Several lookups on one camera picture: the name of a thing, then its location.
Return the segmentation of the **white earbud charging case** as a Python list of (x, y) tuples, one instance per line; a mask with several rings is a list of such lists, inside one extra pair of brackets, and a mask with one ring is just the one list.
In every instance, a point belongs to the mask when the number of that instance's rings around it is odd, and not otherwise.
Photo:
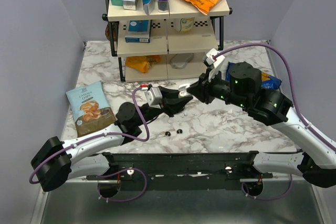
[(178, 87), (178, 97), (179, 98), (184, 98), (184, 97), (190, 97), (192, 96), (188, 91), (187, 89), (190, 87), (190, 83), (185, 83), (185, 84), (182, 84)]

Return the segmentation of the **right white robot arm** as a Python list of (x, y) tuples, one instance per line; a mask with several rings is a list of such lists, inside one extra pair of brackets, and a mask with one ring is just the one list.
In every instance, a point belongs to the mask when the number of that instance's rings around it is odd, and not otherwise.
[(335, 141), (323, 143), (299, 118), (293, 102), (278, 90), (261, 86), (261, 71), (246, 62), (229, 68), (230, 80), (210, 70), (189, 85), (186, 92), (209, 104), (214, 99), (240, 107), (249, 117), (271, 126), (301, 149), (295, 153), (258, 153), (243, 162), (242, 173), (249, 178), (260, 173), (284, 173), (303, 177), (322, 188), (335, 185)]

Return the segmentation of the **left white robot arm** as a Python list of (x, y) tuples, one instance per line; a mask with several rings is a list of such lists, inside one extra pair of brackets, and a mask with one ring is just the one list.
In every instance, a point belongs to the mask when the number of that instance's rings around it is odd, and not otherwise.
[(169, 117), (182, 112), (192, 100), (179, 90), (162, 86), (140, 86), (132, 92), (132, 102), (125, 102), (116, 114), (117, 120), (86, 136), (61, 141), (49, 138), (30, 164), (33, 172), (30, 184), (40, 184), (43, 191), (52, 191), (67, 180), (86, 175), (112, 179), (115, 164), (96, 162), (94, 155), (111, 147), (118, 147), (134, 140), (146, 142), (150, 138), (148, 122), (166, 114)]

